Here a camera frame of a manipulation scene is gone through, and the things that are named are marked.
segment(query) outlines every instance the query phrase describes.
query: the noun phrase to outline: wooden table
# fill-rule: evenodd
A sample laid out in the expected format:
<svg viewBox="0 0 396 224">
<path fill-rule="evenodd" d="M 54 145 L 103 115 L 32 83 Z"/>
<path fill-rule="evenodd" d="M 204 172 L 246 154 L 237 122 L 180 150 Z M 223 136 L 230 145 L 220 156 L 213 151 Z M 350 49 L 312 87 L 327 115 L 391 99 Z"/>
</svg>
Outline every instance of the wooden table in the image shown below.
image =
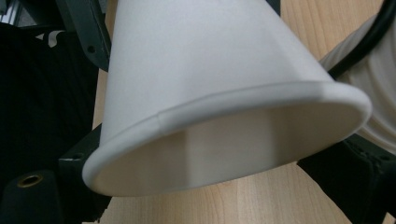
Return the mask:
<svg viewBox="0 0 396 224">
<path fill-rule="evenodd" d="M 320 59 L 379 9 L 381 0 L 282 0 L 282 19 Z M 117 1 L 108 0 L 110 33 Z M 95 124 L 103 116 L 106 73 L 100 73 Z M 183 192 L 113 198 L 101 224 L 350 223 L 295 163 Z M 394 223 L 387 216 L 384 223 Z"/>
</svg>

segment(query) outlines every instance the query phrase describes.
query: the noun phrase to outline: metal ring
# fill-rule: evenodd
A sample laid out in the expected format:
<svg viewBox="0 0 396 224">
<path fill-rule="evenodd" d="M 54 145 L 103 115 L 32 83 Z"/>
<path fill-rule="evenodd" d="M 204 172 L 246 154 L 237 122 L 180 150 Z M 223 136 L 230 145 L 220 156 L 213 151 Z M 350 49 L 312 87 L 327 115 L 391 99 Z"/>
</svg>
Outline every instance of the metal ring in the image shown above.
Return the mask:
<svg viewBox="0 0 396 224">
<path fill-rule="evenodd" d="M 42 175 L 28 175 L 18 182 L 18 187 L 22 189 L 30 188 L 40 183 L 44 177 Z"/>
</svg>

